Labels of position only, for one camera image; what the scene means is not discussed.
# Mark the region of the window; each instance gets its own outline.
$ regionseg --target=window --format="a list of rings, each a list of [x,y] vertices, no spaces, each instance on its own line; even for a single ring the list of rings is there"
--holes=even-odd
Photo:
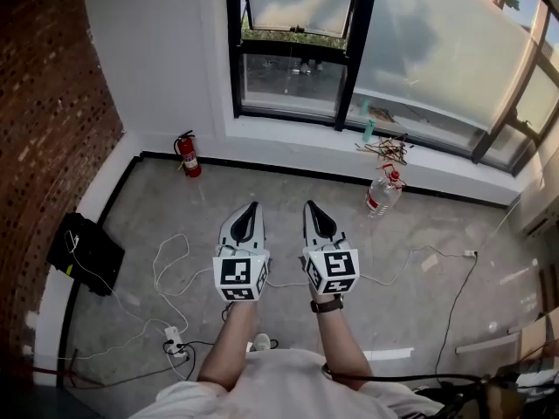
[[[236,116],[364,129],[515,174],[559,115],[541,0],[228,0]]]

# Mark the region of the brick wall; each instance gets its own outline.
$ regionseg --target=brick wall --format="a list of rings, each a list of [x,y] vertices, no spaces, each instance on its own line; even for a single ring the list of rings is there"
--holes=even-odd
[[[60,220],[121,137],[84,0],[0,0],[0,372],[25,374]]]

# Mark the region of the forearm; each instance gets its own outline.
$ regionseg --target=forearm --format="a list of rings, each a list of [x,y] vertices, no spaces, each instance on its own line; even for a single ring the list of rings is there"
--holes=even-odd
[[[256,303],[235,303],[206,357],[198,381],[211,381],[231,391],[245,367],[246,344],[254,334]]]
[[[348,375],[372,375],[369,362],[349,330],[341,310],[317,313],[322,347],[326,363],[333,373]],[[337,379],[336,381],[358,390],[364,381]]]

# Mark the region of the power strip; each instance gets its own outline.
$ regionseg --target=power strip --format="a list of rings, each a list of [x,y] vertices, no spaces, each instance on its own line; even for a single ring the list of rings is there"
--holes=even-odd
[[[184,356],[184,349],[180,345],[183,344],[181,335],[178,333],[178,329],[175,326],[170,326],[165,329],[165,335],[169,346],[167,347],[167,353],[173,354],[176,359],[180,359]]]

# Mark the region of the water bottle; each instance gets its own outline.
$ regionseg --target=water bottle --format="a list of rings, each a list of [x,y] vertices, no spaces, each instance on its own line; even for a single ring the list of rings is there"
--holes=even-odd
[[[402,194],[405,184],[400,180],[400,173],[391,164],[381,167],[384,175],[373,180],[370,184],[365,203],[370,208],[370,217],[380,217],[394,206]]]

